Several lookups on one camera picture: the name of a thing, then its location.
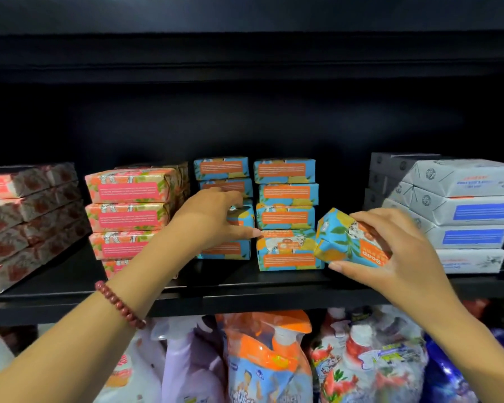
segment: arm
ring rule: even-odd
[[[200,191],[108,286],[138,317],[196,254],[216,244],[257,237],[226,222],[238,192]],[[111,375],[134,329],[99,292],[90,295],[0,373],[0,401],[91,402]]]
[[[478,398],[504,403],[504,348],[461,304],[437,253],[409,216],[396,209],[351,215],[372,226],[391,251],[383,268],[350,262],[329,265],[383,294],[440,345],[461,370]]]

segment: upper shelf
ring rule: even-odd
[[[86,240],[0,294],[0,325],[56,322],[104,279]],[[504,297],[504,271],[450,279],[460,298]],[[376,291],[330,270],[260,272],[257,262],[194,260],[157,298],[152,317],[357,307],[385,303]]]
[[[0,0],[0,36],[496,30],[504,0]]]

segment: person's left hand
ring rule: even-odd
[[[226,217],[233,205],[243,205],[241,192],[223,192],[219,187],[202,189],[176,212],[169,227],[184,231],[198,253],[224,242],[260,236],[259,229],[228,223]]]

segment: forearm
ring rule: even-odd
[[[140,318],[197,252],[189,234],[170,224],[108,282]],[[114,305],[95,292],[0,373],[0,401],[93,401],[133,335]]]
[[[424,327],[480,400],[504,403],[504,348],[480,321],[459,303],[441,308]]]

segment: bracelet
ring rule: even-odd
[[[129,322],[129,325],[131,327],[136,329],[144,329],[146,327],[147,322],[138,318],[136,314],[132,312],[132,310],[127,307],[127,305],[123,301],[121,301],[112,290],[110,290],[110,288],[105,284],[104,281],[101,280],[96,282],[95,289],[103,296],[105,296],[105,298],[116,307],[116,310],[118,310],[121,316]]]

